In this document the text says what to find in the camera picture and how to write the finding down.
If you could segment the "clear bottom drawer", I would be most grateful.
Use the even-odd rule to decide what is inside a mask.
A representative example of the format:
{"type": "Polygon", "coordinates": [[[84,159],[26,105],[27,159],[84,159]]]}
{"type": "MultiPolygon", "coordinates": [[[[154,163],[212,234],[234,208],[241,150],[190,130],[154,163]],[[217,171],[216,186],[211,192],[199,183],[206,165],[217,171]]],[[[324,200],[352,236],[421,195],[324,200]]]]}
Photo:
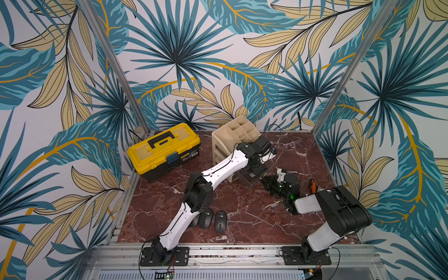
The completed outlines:
{"type": "Polygon", "coordinates": [[[251,190],[256,185],[262,184],[262,179],[267,175],[267,172],[264,171],[259,175],[255,175],[248,169],[240,169],[234,175],[241,181],[244,186],[246,186],[248,190],[251,190]]]}

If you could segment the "beige drawer organizer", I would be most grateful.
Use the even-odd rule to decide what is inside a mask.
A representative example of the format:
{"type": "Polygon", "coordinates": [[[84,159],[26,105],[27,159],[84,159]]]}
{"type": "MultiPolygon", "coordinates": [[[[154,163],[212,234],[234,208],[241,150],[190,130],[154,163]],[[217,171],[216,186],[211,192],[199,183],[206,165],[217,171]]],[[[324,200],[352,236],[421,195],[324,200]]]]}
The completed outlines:
{"type": "Polygon", "coordinates": [[[212,183],[214,189],[224,180],[241,183],[235,173],[240,169],[248,169],[249,157],[253,154],[250,145],[260,135],[255,125],[244,116],[212,132],[213,166],[203,171],[203,176],[212,183]]]}

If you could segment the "black Lecoo mouse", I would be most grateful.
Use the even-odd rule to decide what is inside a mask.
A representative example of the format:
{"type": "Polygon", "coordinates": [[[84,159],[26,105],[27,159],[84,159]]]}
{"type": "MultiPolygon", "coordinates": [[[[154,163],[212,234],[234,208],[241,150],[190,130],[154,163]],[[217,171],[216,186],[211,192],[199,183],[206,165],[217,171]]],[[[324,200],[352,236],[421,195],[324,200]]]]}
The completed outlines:
{"type": "Polygon", "coordinates": [[[200,214],[198,214],[198,215],[191,221],[189,227],[192,227],[192,228],[196,227],[196,226],[198,225],[199,219],[200,219],[200,214]]]}
{"type": "Polygon", "coordinates": [[[228,216],[225,211],[218,211],[215,214],[215,231],[218,233],[222,233],[226,231],[228,225],[228,216]]]}
{"type": "Polygon", "coordinates": [[[207,209],[204,212],[200,213],[198,226],[202,229],[208,229],[214,217],[214,211],[212,209],[207,209]]]}

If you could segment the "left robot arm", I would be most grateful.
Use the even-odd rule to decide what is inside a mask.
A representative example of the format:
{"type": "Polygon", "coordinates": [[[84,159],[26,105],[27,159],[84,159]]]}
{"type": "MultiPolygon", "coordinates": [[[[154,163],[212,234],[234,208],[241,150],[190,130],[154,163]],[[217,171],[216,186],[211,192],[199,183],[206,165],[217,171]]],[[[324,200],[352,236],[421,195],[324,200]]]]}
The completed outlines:
{"type": "Polygon", "coordinates": [[[202,172],[193,172],[189,177],[182,204],[166,230],[155,237],[150,245],[152,256],[162,264],[168,263],[173,255],[173,249],[189,227],[189,224],[199,214],[207,210],[214,199],[214,191],[229,176],[246,169],[258,178],[267,172],[265,163],[276,155],[273,144],[260,135],[254,142],[236,144],[231,155],[202,172]]]}

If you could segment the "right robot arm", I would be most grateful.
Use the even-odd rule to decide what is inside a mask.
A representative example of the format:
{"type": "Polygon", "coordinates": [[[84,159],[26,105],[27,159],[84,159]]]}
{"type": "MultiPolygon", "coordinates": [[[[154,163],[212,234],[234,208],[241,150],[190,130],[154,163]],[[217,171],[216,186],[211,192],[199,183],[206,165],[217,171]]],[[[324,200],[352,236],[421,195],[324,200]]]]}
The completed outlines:
{"type": "Polygon", "coordinates": [[[282,169],[261,181],[271,196],[283,200],[287,212],[293,215],[321,212],[325,217],[325,223],[303,239],[299,247],[281,248],[287,266],[330,265],[328,249],[332,245],[372,224],[368,210],[343,186],[301,197],[297,177],[282,169]]]}

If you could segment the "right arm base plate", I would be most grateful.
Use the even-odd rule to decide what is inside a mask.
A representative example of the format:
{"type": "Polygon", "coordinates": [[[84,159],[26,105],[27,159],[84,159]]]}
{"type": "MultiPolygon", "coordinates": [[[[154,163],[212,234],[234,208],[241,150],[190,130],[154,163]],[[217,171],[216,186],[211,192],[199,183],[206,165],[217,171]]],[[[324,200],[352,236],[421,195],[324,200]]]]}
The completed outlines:
{"type": "Polygon", "coordinates": [[[306,246],[281,247],[280,256],[286,266],[327,266],[332,264],[327,250],[314,252],[306,246]]]}

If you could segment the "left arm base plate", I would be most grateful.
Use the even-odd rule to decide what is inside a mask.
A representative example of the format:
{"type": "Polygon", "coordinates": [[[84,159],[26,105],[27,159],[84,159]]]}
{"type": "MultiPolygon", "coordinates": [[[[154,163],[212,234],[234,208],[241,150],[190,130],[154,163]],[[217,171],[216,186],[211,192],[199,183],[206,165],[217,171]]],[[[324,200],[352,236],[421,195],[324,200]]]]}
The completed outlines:
{"type": "Polygon", "coordinates": [[[168,265],[186,267],[189,263],[189,256],[189,247],[176,247],[169,251],[144,247],[139,265],[141,267],[165,267],[168,265]]]}

